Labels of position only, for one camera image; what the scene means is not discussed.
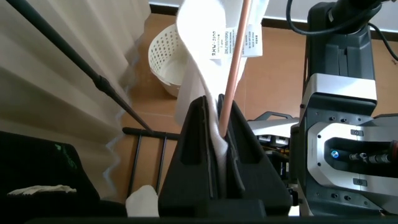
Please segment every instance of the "white wall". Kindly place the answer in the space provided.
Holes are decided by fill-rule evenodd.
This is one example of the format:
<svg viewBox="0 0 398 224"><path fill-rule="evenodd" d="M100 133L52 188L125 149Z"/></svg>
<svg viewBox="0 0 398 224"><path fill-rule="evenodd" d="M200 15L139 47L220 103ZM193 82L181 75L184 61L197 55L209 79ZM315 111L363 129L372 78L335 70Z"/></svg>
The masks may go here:
<svg viewBox="0 0 398 224"><path fill-rule="evenodd" d="M307 21L308 10L318 2L332 2L336 0L294 0L292 18L295 21ZM151 4L179 6L183 0L150 0ZM285 19L287 0L270 0L265 17L271 19ZM384 3L381 11L372 19L372 23L381 30L398 32L398 2Z"/></svg>

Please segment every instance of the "white cloth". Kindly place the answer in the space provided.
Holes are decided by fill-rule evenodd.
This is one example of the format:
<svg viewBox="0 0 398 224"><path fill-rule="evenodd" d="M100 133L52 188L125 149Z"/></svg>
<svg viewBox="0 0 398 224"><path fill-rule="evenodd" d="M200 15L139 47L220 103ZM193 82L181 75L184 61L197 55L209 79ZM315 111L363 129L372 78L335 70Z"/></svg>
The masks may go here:
<svg viewBox="0 0 398 224"><path fill-rule="evenodd" d="M269 0L252 0L249 24L260 24ZM190 103L206 95L209 107L211 141L217 158L222 192L225 193L227 142L218 131L216 101L224 94L231 58L211 60L206 57L211 46L211 33L226 27L237 27L243 0L184 0L177 14L177 30L188 51L188 63L177 98L175 118L183 124ZM246 58L239 66L241 79Z"/></svg>
<svg viewBox="0 0 398 224"><path fill-rule="evenodd" d="M126 200L128 217L159 217L157 194L150 185L142 186Z"/></svg>
<svg viewBox="0 0 398 224"><path fill-rule="evenodd" d="M37 192L76 192L76 189L73 189L69 186L64 186L64 185L57 185L57 186L31 186L31 187L26 187L24 189L17 189L13 190L12 192L9 192L8 195L32 195Z"/></svg>

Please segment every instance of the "baseboard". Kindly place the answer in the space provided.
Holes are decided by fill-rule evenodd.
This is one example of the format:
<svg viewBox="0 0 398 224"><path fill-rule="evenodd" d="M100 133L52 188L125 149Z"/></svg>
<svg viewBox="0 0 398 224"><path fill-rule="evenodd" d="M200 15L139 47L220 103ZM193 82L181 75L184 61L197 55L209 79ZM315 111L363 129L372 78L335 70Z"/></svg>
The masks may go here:
<svg viewBox="0 0 398 224"><path fill-rule="evenodd" d="M154 14L163 14L169 16L176 16L178 8L172 6L160 6L155 4L149 4L150 11ZM261 21L261 25L263 27L271 27L271 28L278 28L278 29L290 29L287 21L279 20L279 19L268 19L263 18ZM302 30L308 29L308 24L305 22L294 22L294 25ZM395 32L382 32L388 41L398 42L398 33ZM380 40L380 36L375 32L371 31L372 39Z"/></svg>

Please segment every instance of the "black handle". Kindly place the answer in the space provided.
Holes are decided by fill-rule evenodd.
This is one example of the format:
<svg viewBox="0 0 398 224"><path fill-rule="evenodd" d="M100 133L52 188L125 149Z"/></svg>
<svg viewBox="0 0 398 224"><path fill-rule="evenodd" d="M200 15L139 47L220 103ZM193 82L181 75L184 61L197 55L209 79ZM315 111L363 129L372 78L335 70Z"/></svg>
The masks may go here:
<svg viewBox="0 0 398 224"><path fill-rule="evenodd" d="M293 118L289 114L282 114L282 113L267 111L267 112L263 113L262 115L260 115L260 117L256 118L255 121L265 121L265 120L268 120L271 116L278 116L278 117L286 118L286 119Z"/></svg>

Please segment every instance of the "black cable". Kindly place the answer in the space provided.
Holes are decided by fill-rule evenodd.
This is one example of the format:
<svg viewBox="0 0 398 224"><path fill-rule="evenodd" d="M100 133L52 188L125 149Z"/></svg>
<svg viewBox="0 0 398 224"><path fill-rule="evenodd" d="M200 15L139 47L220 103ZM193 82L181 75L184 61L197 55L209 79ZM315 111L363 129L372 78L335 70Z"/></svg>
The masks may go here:
<svg viewBox="0 0 398 224"><path fill-rule="evenodd" d="M129 115L131 115L148 132L153 130L144 120L116 93L109 81L98 75L93 68L73 49L62 36L26 1L26 0L6 0L16 11L25 17L37 30L40 31L51 43L53 43L62 53L64 53L77 67L89 76L95 84L95 87L107 94Z"/></svg>
<svg viewBox="0 0 398 224"><path fill-rule="evenodd" d="M396 61L398 61L397 55L394 53L394 51L392 51L390 44L388 43L386 37L385 37L384 34L380 31L380 29L379 29L377 26L375 26L374 24L372 24L372 23L368 23L368 25L369 25L370 27L372 27L372 28L376 31L376 33L380 36L381 40L384 42L384 45L386 46L388 52L390 52L391 56L392 56Z"/></svg>
<svg viewBox="0 0 398 224"><path fill-rule="evenodd" d="M307 35L307 36L314 36L314 35L325 35L325 34L331 34L334 32L338 32L340 30L343 30L349 26L352 26L353 24L357 23L359 20L361 20L370 10L374 9L378 5L380 5L381 1L376 1L374 4L372 4L369 8L364 10L363 12L359 13L356 15L356 17L336 26L330 29L325 29L325 30L319 30L319 31L305 31L305 30L300 30L297 27L294 26L292 22L292 15L290 14L292 11L292 3L293 0L288 0L287 1L287 6L286 6L286 19L287 23L289 24L289 27L296 33L302 34L302 35Z"/></svg>

